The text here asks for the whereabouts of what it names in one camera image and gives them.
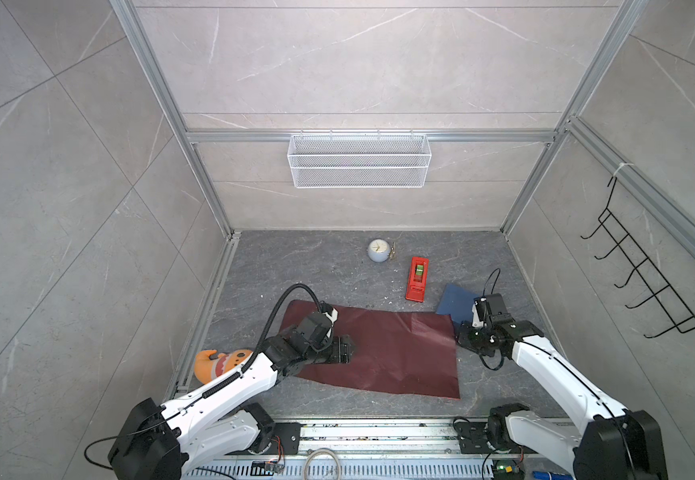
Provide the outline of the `dark red wrapping paper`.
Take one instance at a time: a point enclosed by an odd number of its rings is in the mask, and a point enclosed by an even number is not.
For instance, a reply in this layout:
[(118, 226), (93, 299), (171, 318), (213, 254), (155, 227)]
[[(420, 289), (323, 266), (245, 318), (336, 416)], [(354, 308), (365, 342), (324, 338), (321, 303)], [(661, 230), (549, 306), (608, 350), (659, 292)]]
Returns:
[(458, 400), (457, 346), (451, 317), (337, 306), (337, 336), (349, 336), (348, 364), (309, 365), (299, 378), (389, 394)]

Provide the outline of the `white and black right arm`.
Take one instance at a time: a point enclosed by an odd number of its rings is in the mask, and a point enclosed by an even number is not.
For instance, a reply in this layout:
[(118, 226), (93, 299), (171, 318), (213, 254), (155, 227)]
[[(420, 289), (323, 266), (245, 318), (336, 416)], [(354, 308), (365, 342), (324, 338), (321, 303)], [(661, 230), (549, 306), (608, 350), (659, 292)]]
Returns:
[(665, 479), (667, 460), (657, 420), (633, 411), (573, 367), (535, 324), (503, 319), (463, 324), (459, 346), (481, 360), (495, 355), (531, 374), (567, 413), (561, 427), (519, 403), (495, 407), (485, 437), (497, 451), (529, 448), (575, 479)]

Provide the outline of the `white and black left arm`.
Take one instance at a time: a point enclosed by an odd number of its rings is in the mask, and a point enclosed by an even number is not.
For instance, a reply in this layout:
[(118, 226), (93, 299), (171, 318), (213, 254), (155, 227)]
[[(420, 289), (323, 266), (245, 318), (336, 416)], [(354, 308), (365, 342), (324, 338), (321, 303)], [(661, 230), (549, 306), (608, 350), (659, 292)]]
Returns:
[(299, 324), (263, 333), (248, 359), (182, 396), (148, 398), (130, 412), (108, 453), (119, 479), (180, 479), (218, 456), (267, 451), (275, 422), (254, 402), (312, 364), (347, 364), (355, 345), (335, 334), (338, 310), (321, 300)]

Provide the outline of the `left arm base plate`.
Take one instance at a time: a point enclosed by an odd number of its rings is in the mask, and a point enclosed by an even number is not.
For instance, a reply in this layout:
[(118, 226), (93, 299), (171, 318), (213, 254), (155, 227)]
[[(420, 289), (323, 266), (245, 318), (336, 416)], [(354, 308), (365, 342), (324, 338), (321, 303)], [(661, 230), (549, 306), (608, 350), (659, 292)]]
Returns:
[(252, 455), (297, 455), (301, 443), (302, 426), (297, 422), (276, 423), (261, 430), (245, 453)]

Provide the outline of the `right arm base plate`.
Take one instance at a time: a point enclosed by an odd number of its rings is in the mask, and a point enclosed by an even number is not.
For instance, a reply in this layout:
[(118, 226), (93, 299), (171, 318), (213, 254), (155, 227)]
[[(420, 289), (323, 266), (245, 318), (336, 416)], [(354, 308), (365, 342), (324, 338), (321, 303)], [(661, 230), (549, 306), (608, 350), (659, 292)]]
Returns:
[(465, 417), (457, 417), (451, 424), (455, 430), (455, 438), (461, 454), (487, 454), (495, 452), (487, 435), (487, 421), (473, 421)]

